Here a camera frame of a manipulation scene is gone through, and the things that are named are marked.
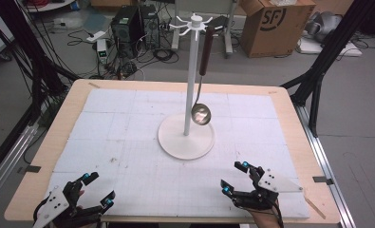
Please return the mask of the metal ladle with wooden handle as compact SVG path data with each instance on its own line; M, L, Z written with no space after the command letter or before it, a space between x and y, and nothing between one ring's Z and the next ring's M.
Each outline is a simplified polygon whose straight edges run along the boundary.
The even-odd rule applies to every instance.
M198 84L196 100L191 110L192 120L195 124L198 124L198 125L206 125L210 122L212 118L212 113L211 113L210 108L206 104L201 104L199 102L199 98L201 94L203 79L207 73L207 67L209 64L215 31L216 30L213 26L209 26L208 28L206 28L204 47L202 50L201 62L200 62L200 68L199 68L200 80Z

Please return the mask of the round white table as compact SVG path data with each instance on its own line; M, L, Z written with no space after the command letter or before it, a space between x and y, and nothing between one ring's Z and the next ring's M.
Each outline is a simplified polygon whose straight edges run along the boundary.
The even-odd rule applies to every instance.
M52 0L49 0L47 4L42 6L23 6L23 9L28 12L39 12L39 11L49 11L49 10L56 10L60 9L66 6L69 6L72 2L75 0L64 0L63 2L53 2Z

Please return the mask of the black metal frame post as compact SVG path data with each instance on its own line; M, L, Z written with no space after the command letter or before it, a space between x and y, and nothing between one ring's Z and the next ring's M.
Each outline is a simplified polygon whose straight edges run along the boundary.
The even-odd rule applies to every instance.
M0 38L11 51L21 73L32 81L32 103L27 114L28 120L34 123L41 115L43 101L48 97L60 97L66 91L67 86L59 76L73 82L79 76L47 56L16 0L0 0L0 17L12 34L13 41L1 29Z
M357 28L374 8L375 0L353 0L311 67L302 75L281 85L285 89L298 86L291 95L294 105L304 106L308 97L311 97L308 127L313 137L318 137L317 119L323 79Z

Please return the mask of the thin wooden strip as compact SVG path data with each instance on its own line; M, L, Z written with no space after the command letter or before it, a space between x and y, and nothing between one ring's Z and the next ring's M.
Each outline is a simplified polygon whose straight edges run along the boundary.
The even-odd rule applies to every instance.
M305 197L305 201L307 204L322 218L326 219L327 216L307 197Z

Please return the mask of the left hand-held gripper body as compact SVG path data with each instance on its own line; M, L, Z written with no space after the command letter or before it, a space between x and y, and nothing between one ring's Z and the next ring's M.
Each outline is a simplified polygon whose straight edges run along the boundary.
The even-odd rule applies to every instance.
M69 182L64 189L55 186L34 211L35 221L32 228L79 228L101 221L101 214L87 212L77 205L82 194Z

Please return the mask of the large black computer tower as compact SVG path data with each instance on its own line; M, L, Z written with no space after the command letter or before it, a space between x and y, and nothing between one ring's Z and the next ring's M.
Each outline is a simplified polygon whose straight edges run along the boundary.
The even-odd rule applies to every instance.
M139 7L122 6L112 19L110 26L121 57L135 58L137 42L142 37Z

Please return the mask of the slim black computer tower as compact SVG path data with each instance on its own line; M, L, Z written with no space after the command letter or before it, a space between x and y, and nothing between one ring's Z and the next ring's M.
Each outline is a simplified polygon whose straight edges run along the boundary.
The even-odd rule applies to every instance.
M145 46L149 49L160 47L159 17L154 5L140 6Z

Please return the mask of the grey rounded device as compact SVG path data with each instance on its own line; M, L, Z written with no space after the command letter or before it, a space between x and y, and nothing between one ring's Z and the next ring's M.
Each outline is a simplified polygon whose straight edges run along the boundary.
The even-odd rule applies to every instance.
M337 29L342 17L331 11L316 11L305 25L305 31L315 41L324 43L327 37Z

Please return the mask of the white power strip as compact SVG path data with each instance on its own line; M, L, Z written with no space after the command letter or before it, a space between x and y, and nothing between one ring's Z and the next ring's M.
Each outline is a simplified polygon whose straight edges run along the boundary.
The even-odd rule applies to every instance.
M97 41L98 39L100 39L101 37L103 37L105 34L106 34L106 32L104 32L104 31L98 31L98 32L94 33L91 37L87 37L86 41L90 42L90 43L93 43L93 42Z

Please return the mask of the aluminium rail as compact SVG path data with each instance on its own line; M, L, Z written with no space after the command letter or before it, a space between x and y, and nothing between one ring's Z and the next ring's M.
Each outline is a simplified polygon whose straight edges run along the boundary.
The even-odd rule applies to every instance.
M315 137L312 134L312 131L309 128L308 111L302 106L296 105L294 108L301 122L301 125L303 126L303 129L305 131L305 134L307 136L309 145L315 156L315 159L317 160L317 163L322 170L322 173L323 173L322 176L331 178L334 181L334 184L328 185L328 188L330 190L330 193L334 199L335 205L337 206L337 209L339 212L340 222L339 222L338 227L339 228L357 228L354 222L354 219L349 211L347 203L345 201L344 195L342 194L338 181L336 180L333 170L329 164L323 145L321 144L321 141L319 140L319 138Z
M13 137L13 144L8 146L8 154L0 163L0 189L8 179L15 165L24 155L31 141L37 134L38 124L27 125L18 136Z

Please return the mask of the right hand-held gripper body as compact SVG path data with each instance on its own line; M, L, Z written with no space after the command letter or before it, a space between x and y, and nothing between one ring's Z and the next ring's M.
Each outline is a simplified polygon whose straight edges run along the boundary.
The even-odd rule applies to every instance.
M280 193L301 192L303 187L284 175L264 170L262 167L250 167L245 170L252 178L252 192L234 191L234 205L246 209L272 209Z

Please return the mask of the person's right hand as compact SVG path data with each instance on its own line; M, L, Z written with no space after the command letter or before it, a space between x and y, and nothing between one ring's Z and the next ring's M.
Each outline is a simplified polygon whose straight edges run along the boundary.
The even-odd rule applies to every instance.
M283 221L278 216L275 206L267 210L249 209L248 212L258 228L284 228Z

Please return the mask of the small device with green display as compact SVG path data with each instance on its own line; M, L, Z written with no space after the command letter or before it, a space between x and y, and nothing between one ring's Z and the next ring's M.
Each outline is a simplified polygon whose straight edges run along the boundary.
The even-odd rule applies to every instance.
M107 61L108 52L107 52L107 43L105 39L98 39L96 42L96 50L101 63Z

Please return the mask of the white grid mat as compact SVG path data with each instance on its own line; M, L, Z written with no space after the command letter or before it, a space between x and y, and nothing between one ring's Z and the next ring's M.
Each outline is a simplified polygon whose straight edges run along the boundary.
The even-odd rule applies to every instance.
M159 145L162 121L185 108L182 92L94 89L85 102L49 181L63 186L85 173L99 177L80 203L97 204L115 192L112 216L244 218L222 194L226 181L250 192L247 174L235 162L298 177L271 97L204 93L216 138L205 156L192 161L171 157Z

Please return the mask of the white hook rack stand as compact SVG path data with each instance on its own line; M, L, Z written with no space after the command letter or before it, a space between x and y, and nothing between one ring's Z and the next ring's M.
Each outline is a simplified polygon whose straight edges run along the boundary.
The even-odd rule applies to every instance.
M185 29L180 36L191 34L186 108L184 114L171 115L162 121L158 130L158 139L161 148L168 155L179 160L191 161L209 153L216 140L212 125L210 123L198 125L193 122L191 115L200 80L199 68L206 28L213 18L204 21L201 16L194 13L188 21L180 17L178 19L184 22L180 28Z

